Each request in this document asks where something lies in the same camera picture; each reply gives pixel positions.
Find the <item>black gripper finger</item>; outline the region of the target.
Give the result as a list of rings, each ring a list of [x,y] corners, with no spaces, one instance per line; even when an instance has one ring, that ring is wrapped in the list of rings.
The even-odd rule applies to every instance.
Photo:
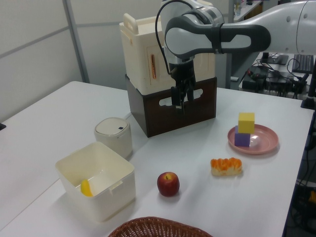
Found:
[[[188,101],[194,100],[194,88],[195,88],[195,82],[189,82],[187,85],[187,99]]]
[[[172,105],[174,105],[174,106],[181,106],[182,105],[180,88],[178,88],[176,86],[171,87],[171,101],[172,101]]]

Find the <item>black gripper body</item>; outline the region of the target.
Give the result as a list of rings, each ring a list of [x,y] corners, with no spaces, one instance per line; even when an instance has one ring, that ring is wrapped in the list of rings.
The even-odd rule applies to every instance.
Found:
[[[189,60],[179,64],[168,63],[171,77],[175,80],[175,86],[187,84],[191,87],[195,86],[196,77],[194,71],[194,61]]]

